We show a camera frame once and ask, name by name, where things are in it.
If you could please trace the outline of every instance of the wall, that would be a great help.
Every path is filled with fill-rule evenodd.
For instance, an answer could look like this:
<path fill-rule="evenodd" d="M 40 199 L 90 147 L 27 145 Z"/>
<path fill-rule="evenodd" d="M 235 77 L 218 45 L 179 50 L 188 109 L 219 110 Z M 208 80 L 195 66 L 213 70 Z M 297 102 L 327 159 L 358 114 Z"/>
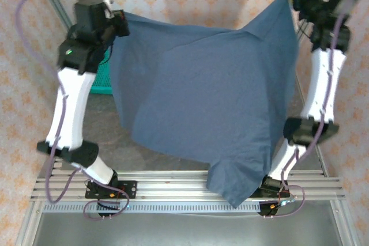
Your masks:
<path fill-rule="evenodd" d="M 0 241 L 12 245 L 45 157 L 35 143 L 47 135 L 55 103 L 55 82 L 19 44 L 13 28 L 18 0 L 0 0 L 1 118 Z M 115 0 L 114 8 L 177 24 L 238 28 L 273 0 Z M 74 0 L 62 0 L 73 18 Z M 55 63 L 64 30 L 47 0 L 33 0 L 23 15 L 26 34 L 35 50 Z"/>
<path fill-rule="evenodd" d="M 45 156 L 37 141 L 50 128 L 56 83 L 26 54 L 14 28 L 19 0 L 0 0 L 0 245 L 14 245 Z M 31 0 L 22 22 L 33 48 L 51 63 L 65 31 L 48 0 Z"/>
<path fill-rule="evenodd" d="M 342 176 L 355 225 L 363 245 L 369 245 L 369 2 L 360 0 L 348 26 L 352 40 L 338 84 L 335 121 L 340 132 L 322 145 L 332 176 Z M 305 40 L 300 53 L 298 78 L 307 94 L 311 44 Z"/>

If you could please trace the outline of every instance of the metal frame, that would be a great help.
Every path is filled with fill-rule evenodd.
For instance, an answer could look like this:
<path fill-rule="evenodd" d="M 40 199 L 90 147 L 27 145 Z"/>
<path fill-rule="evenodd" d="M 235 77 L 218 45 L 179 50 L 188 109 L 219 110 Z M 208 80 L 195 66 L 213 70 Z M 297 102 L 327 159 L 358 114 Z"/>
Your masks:
<path fill-rule="evenodd" d="M 60 0 L 49 0 L 54 7 L 58 17 L 63 25 L 68 28 L 71 26 L 69 16 L 66 14 Z M 308 24 L 303 24 L 298 30 L 298 36 L 302 41 L 303 31 L 306 30 Z M 339 178 L 329 177 L 326 163 L 323 159 L 320 147 L 317 147 L 317 153 L 322 164 L 322 170 L 317 171 L 291 171 L 289 175 L 290 184 L 299 184 L 306 189 L 307 200 L 329 200 L 334 219 L 336 220 L 337 229 L 343 245 L 359 246 L 359 239 L 355 231 L 355 226 L 342 185 Z M 61 160 L 56 160 L 52 177 L 50 179 L 51 195 L 59 195 L 61 188 L 65 185 L 65 181 L 71 174 L 71 171 L 60 170 Z M 150 201 L 161 202 L 219 202 L 224 201 L 218 195 L 213 194 L 205 188 L 207 171 L 139 171 L 139 172 L 118 172 L 120 179 L 134 179 L 138 181 L 137 199 L 133 202 L 144 203 Z M 71 182 L 73 191 L 67 192 L 63 201 L 87 202 L 84 199 L 85 187 L 81 174 L 77 174 Z M 42 211 L 46 204 L 44 193 L 44 176 L 37 179 L 35 188 L 32 193 L 31 202 L 29 204 L 24 222 L 22 224 L 17 246 L 33 245 L 36 232 L 40 224 Z M 291 191 L 300 196 L 299 191 Z M 269 199 L 250 198 L 246 201 L 262 202 Z"/>

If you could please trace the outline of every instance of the green plastic crate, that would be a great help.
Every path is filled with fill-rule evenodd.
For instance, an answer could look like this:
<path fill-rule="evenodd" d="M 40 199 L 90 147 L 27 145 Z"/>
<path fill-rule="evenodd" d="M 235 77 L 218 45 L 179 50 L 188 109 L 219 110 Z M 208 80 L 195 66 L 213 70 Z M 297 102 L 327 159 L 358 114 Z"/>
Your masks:
<path fill-rule="evenodd" d="M 97 70 L 96 78 L 92 84 L 90 93 L 112 94 L 110 86 L 109 62 L 106 63 L 106 60 L 109 59 L 109 53 L 109 50 L 105 52 L 104 60 L 101 62 L 101 66 L 99 66 L 99 69 Z"/>

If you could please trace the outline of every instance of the blue cloth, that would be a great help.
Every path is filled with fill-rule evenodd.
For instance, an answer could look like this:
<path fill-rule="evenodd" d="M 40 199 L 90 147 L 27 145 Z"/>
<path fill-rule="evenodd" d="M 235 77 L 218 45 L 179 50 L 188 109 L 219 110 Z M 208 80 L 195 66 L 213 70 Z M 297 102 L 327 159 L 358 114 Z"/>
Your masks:
<path fill-rule="evenodd" d="M 149 149 L 210 163 L 207 188 L 240 205 L 270 170 L 293 96 L 288 0 L 239 30 L 126 18 L 131 35 L 110 59 L 122 126 Z"/>

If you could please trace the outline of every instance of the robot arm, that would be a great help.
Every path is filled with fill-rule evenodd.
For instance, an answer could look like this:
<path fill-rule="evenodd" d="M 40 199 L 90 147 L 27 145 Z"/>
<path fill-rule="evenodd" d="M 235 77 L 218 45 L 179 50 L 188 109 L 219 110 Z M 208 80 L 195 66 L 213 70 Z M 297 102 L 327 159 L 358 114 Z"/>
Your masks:
<path fill-rule="evenodd" d="M 112 0 L 78 0 L 74 6 L 77 18 L 66 40 L 59 47 L 58 77 L 65 89 L 65 120 L 57 141 L 55 155 L 102 184 L 111 184 L 114 171 L 99 157 L 99 147 L 83 140 L 82 124 L 88 95 L 104 53 L 117 36 L 128 36 L 123 10 L 111 11 Z M 37 149 L 51 153 L 62 114 L 64 95 L 58 89 L 54 118 L 45 141 Z"/>
<path fill-rule="evenodd" d="M 348 19 L 357 0 L 350 3 L 349 10 L 342 11 L 346 6 L 345 1 L 347 0 L 292 0 L 293 8 L 299 11 L 299 19 L 306 19 L 314 24 L 310 36 L 310 41 L 313 44 L 311 55 L 312 75 L 306 103 L 300 117 L 288 118 L 285 123 L 285 139 L 281 149 L 273 159 L 272 168 L 268 174 L 268 178 L 272 180 L 280 181 L 282 172 L 284 173 L 284 179 L 287 179 L 293 166 L 302 158 L 307 147 L 312 143 L 321 123 L 322 114 L 324 114 L 324 127 L 318 143 L 338 132 L 339 126 L 334 124 L 334 99 L 350 39 L 350 31 L 344 25 L 344 22 Z M 333 50 L 333 70 L 330 71 L 329 57 L 333 28 L 338 15 L 342 12 L 345 16 L 340 26 L 337 45 Z M 325 111 L 323 111 L 322 108 L 327 93 L 329 96 Z"/>

